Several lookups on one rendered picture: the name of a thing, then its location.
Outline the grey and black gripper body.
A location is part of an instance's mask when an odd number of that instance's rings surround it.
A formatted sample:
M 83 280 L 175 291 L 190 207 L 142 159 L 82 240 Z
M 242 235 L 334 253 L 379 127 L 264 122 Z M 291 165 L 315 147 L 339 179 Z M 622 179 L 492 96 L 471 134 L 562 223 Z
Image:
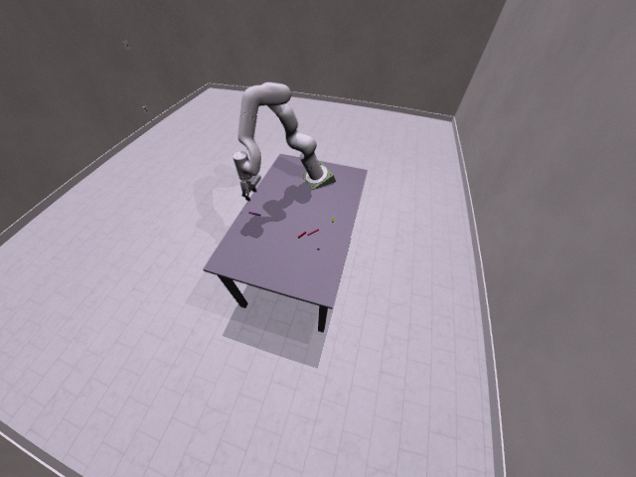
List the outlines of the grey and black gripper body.
M 251 182 L 240 180 L 241 190 L 245 189 L 245 191 L 249 194 L 253 187 L 250 184 Z

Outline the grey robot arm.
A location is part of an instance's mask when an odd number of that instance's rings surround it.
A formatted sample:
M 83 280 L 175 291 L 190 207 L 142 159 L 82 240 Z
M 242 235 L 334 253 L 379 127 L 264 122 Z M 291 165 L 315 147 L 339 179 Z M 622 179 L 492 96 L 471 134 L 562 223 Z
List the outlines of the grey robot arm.
M 261 179 L 261 176 L 257 175 L 260 170 L 261 154 L 254 141 L 254 131 L 258 107 L 267 105 L 281 121 L 288 146 L 301 152 L 300 160 L 307 170 L 306 180 L 310 184 L 319 184 L 326 179 L 328 171 L 324 166 L 320 166 L 315 151 L 313 152 L 317 143 L 311 136 L 298 132 L 296 116 L 287 104 L 291 98 L 290 88 L 285 84 L 277 84 L 281 83 L 265 82 L 262 85 L 254 85 L 246 89 L 242 95 L 238 141 L 247 148 L 250 160 L 243 151 L 233 155 L 238 177 L 241 180 L 251 182 L 252 187 L 255 187 Z

